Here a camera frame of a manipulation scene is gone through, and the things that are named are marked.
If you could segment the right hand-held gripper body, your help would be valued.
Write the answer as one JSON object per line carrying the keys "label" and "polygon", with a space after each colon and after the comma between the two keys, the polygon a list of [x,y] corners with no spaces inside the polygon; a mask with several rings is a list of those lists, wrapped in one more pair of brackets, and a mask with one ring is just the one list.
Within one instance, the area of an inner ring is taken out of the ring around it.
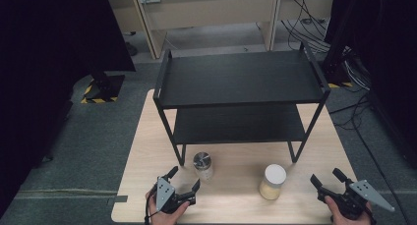
{"label": "right hand-held gripper body", "polygon": [[368,201],[389,212],[395,212],[395,208],[367,180],[348,183],[343,194],[332,192],[324,186],[317,192],[318,200],[325,202],[326,196],[331,197],[338,205],[340,213],[351,220],[358,219],[363,212],[373,218],[373,213],[366,206]]}

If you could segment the person's left hand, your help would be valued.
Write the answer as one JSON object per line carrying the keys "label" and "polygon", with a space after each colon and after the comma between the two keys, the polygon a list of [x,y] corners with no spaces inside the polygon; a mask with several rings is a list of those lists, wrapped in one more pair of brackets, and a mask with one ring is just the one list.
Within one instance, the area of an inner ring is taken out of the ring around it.
{"label": "person's left hand", "polygon": [[146,193],[146,199],[148,202],[148,212],[150,215],[151,225],[176,225],[177,221],[185,213],[185,211],[190,205],[190,203],[187,201],[181,204],[175,212],[169,214],[169,213],[156,211],[153,189],[150,189]]}

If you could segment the stand base with striped tape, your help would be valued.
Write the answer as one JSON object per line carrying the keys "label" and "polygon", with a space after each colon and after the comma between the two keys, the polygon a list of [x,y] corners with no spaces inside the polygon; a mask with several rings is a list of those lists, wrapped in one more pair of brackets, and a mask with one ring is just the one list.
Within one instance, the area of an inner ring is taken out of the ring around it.
{"label": "stand base with striped tape", "polygon": [[82,99],[82,103],[115,102],[124,82],[124,75],[106,76],[104,81],[92,80]]}

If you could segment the person's right hand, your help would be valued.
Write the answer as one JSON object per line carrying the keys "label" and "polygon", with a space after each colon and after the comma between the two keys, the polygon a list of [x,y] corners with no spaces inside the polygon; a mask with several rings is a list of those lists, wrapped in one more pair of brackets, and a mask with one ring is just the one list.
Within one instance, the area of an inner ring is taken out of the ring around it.
{"label": "person's right hand", "polygon": [[363,212],[358,219],[351,220],[340,213],[338,205],[331,197],[326,196],[325,202],[333,217],[332,225],[372,225],[372,219],[366,212]]}

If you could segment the glass jar with white lid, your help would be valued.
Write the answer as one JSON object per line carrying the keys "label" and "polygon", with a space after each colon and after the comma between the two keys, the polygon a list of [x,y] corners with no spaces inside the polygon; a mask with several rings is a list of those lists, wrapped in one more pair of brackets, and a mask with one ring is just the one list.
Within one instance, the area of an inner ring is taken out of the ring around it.
{"label": "glass jar with white lid", "polygon": [[278,164],[269,165],[264,172],[264,177],[259,185],[261,196],[268,200],[278,199],[281,187],[286,180],[285,169]]}

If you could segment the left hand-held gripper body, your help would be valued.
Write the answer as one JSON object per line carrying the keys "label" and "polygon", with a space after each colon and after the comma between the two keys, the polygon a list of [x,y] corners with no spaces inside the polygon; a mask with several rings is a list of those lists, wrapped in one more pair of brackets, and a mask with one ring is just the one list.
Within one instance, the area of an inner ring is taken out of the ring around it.
{"label": "left hand-held gripper body", "polygon": [[156,182],[156,211],[164,213],[173,213],[177,208],[185,203],[189,202],[191,205],[196,203],[196,193],[189,191],[185,194],[179,195],[176,193],[175,188],[170,184],[170,181],[166,181],[163,177],[159,177]]}

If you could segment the black metal stand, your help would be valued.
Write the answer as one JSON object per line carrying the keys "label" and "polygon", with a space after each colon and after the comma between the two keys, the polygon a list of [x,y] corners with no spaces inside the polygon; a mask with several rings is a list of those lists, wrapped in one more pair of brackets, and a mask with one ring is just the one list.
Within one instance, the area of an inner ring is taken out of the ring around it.
{"label": "black metal stand", "polygon": [[330,20],[325,36],[325,42],[330,44],[330,49],[322,64],[329,84],[341,84],[348,81],[341,63],[343,50],[350,37],[353,6],[354,0],[332,0]]}

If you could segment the glass jar with metal lid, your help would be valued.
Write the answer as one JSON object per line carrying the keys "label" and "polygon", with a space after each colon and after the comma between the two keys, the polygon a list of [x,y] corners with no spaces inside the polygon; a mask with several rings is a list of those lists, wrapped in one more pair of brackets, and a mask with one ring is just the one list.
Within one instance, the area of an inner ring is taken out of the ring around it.
{"label": "glass jar with metal lid", "polygon": [[193,165],[202,180],[208,181],[212,177],[212,161],[207,152],[198,152],[193,158]]}

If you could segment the black two-tier shelf rack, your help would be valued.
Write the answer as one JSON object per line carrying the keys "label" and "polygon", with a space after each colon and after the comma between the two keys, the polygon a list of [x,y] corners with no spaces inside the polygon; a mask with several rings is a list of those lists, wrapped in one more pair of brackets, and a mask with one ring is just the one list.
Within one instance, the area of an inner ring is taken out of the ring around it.
{"label": "black two-tier shelf rack", "polygon": [[153,101],[178,162],[189,144],[285,141],[297,162],[328,82],[309,45],[290,51],[164,54]]}

